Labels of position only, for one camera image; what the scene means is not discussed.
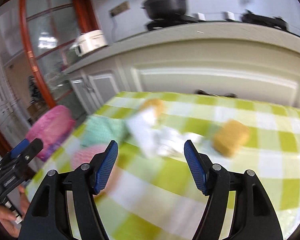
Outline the person's left hand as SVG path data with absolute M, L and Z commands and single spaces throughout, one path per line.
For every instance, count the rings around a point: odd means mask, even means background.
M 18 186 L 20 194 L 20 207 L 21 214 L 24 216 L 27 213 L 30 202 L 25 194 L 25 188 L 22 185 Z M 15 215 L 5 206 L 0 206 L 0 222 L 5 230 L 14 238 L 19 237 L 20 229 L 17 228 L 13 222 L 15 221 Z

